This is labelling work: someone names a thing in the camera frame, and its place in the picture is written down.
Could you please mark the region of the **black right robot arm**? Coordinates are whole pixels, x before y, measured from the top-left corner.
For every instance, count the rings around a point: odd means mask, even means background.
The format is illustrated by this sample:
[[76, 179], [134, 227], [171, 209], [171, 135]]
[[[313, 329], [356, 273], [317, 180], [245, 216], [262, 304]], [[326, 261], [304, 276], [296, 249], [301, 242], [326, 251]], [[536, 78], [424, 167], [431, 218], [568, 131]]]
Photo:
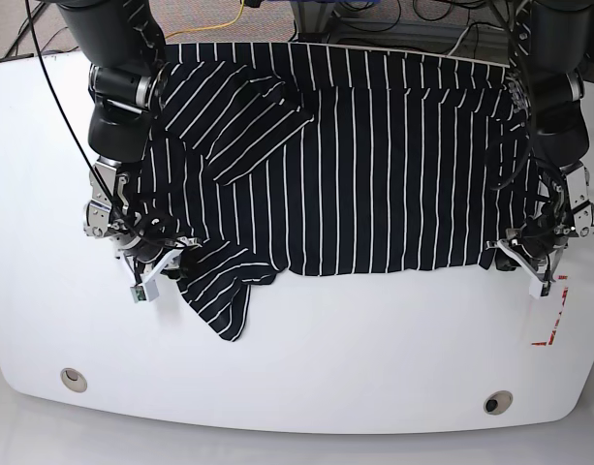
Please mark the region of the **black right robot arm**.
[[146, 1], [60, 1], [57, 8], [91, 63], [88, 144], [98, 159], [89, 167], [84, 231], [113, 243], [134, 300], [151, 301], [159, 294], [157, 277], [180, 271], [183, 252], [198, 245], [194, 238], [162, 236], [166, 219], [137, 211], [131, 191], [164, 107], [165, 36]]

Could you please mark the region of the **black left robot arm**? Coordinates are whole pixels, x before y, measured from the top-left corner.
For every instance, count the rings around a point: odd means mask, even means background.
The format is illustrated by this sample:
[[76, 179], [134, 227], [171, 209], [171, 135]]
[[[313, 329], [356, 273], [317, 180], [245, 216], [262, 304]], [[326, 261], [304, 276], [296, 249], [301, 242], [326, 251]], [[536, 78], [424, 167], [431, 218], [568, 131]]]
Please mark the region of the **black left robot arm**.
[[527, 142], [513, 171], [496, 175], [493, 191], [516, 189], [523, 171], [534, 168], [541, 189], [521, 194], [539, 206], [518, 228], [488, 243], [500, 270], [522, 268], [529, 293], [545, 297], [568, 242], [594, 233], [590, 174], [582, 163], [589, 136], [581, 111], [585, 95], [579, 65], [592, 26], [591, 1], [516, 1], [499, 20], [508, 39], [507, 88], [513, 109], [525, 118]]

